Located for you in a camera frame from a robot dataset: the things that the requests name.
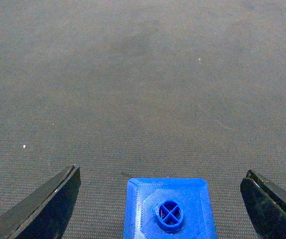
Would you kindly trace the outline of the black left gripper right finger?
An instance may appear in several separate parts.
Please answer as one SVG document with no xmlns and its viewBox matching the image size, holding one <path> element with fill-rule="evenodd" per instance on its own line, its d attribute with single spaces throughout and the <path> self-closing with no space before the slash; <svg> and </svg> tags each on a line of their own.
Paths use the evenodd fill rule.
<svg viewBox="0 0 286 239">
<path fill-rule="evenodd" d="M 250 169 L 240 192 L 251 223 L 262 239 L 286 239 L 286 191 Z"/>
</svg>

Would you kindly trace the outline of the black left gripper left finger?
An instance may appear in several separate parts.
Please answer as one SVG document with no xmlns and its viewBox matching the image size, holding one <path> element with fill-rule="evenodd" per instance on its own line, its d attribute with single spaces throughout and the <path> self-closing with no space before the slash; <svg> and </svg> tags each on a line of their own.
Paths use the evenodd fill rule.
<svg viewBox="0 0 286 239">
<path fill-rule="evenodd" d="M 62 238 L 80 186 L 80 169 L 66 167 L 0 215 L 0 239 Z"/>
</svg>

